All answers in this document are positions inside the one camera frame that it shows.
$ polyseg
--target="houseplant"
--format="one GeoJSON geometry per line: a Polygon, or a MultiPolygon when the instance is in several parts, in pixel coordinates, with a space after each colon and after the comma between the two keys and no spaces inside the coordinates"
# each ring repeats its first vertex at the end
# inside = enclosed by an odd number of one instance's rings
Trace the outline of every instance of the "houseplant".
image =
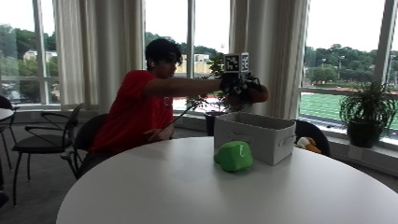
{"type": "MultiPolygon", "coordinates": [[[[198,77],[198,79],[221,79],[224,74],[224,54],[218,53],[214,58],[210,59],[210,74],[198,77]]],[[[186,104],[193,106],[193,109],[205,107],[206,105],[216,105],[218,110],[206,111],[204,116],[206,118],[206,132],[209,136],[214,135],[214,121],[216,116],[226,114],[228,112],[236,112],[242,109],[241,106],[230,106],[226,101],[226,93],[216,91],[210,94],[202,94],[200,96],[189,96],[186,98],[186,104]],[[216,98],[216,102],[209,102],[209,97],[216,98]]]]}
{"type": "Polygon", "coordinates": [[[357,147],[373,147],[389,127],[397,114],[397,101],[389,94],[387,84],[378,81],[359,83],[350,95],[339,101],[339,118],[347,128],[350,144],[357,147]]]}

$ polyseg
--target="black chair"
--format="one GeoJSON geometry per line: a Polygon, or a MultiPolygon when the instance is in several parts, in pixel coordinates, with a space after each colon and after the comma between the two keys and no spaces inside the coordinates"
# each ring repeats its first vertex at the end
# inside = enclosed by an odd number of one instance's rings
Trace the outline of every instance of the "black chair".
{"type": "Polygon", "coordinates": [[[301,137],[310,137],[316,142],[317,148],[322,151],[322,155],[330,156],[331,149],[329,140],[320,128],[305,120],[294,119],[296,121],[296,142],[301,137]]]}
{"type": "Polygon", "coordinates": [[[5,194],[5,192],[0,191],[0,208],[8,201],[9,201],[9,196],[5,194]]]}
{"type": "Polygon", "coordinates": [[[104,121],[108,114],[101,114],[97,117],[92,118],[80,128],[73,142],[73,151],[65,152],[61,154],[63,160],[65,160],[69,164],[72,173],[76,178],[79,178],[79,168],[80,162],[83,162],[79,150],[87,151],[91,147],[97,131],[101,129],[104,125],[104,121]]]}
{"type": "Polygon", "coordinates": [[[13,144],[16,144],[15,134],[13,134],[13,130],[12,130],[12,124],[13,124],[13,120],[15,120],[16,110],[20,107],[13,106],[9,99],[5,98],[3,95],[0,95],[0,108],[13,110],[12,116],[9,118],[4,119],[4,122],[0,124],[0,134],[1,134],[1,138],[3,138],[3,145],[4,145],[5,154],[8,157],[9,169],[12,170],[12,165],[11,165],[11,160],[9,160],[9,150],[8,150],[8,144],[5,141],[4,131],[7,129],[9,129],[12,139],[13,139],[13,144]]]}
{"type": "Polygon", "coordinates": [[[65,149],[72,146],[72,137],[73,137],[73,129],[79,124],[79,113],[85,103],[79,104],[71,117],[68,117],[67,124],[64,128],[48,127],[48,126],[27,126],[25,130],[33,134],[32,137],[28,137],[19,141],[13,146],[13,151],[19,152],[16,169],[13,174],[13,186],[12,186],[12,199],[13,206],[16,206],[16,179],[17,179],[17,170],[20,167],[20,161],[23,158],[23,154],[28,154],[28,181],[29,181],[29,156],[31,154],[53,154],[63,153],[65,149]],[[56,133],[51,134],[40,134],[35,133],[33,130],[43,131],[55,131],[56,133]]]}

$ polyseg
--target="white round table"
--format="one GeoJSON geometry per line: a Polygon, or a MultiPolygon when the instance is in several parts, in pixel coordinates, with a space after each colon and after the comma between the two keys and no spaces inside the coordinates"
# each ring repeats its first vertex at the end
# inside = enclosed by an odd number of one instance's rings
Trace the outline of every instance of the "white round table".
{"type": "Polygon", "coordinates": [[[13,115],[12,110],[0,108],[0,121],[8,119],[11,115],[13,115]]]}
{"type": "Polygon", "coordinates": [[[125,151],[76,182],[57,224],[398,222],[398,194],[339,161],[296,149],[232,174],[213,154],[213,137],[125,151]]]}

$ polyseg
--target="cardboard box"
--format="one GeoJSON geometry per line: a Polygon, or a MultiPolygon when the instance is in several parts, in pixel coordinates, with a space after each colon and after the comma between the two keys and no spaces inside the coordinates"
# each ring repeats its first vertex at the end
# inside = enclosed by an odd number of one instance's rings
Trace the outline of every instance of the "cardboard box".
{"type": "Polygon", "coordinates": [[[294,150],[296,122],[244,112],[216,117],[214,147],[232,141],[246,142],[253,159],[270,165],[282,161],[294,150]]]}

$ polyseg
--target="curtain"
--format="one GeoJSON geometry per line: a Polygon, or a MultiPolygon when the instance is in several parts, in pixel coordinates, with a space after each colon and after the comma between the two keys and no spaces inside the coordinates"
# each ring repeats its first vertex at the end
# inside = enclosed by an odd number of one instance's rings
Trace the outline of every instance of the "curtain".
{"type": "Polygon", "coordinates": [[[308,0],[232,0],[230,51],[249,52],[250,70],[270,100],[246,112],[294,119],[302,71],[308,0]]]}
{"type": "Polygon", "coordinates": [[[107,113],[125,73],[142,69],[142,0],[55,0],[61,108],[107,113]]]}

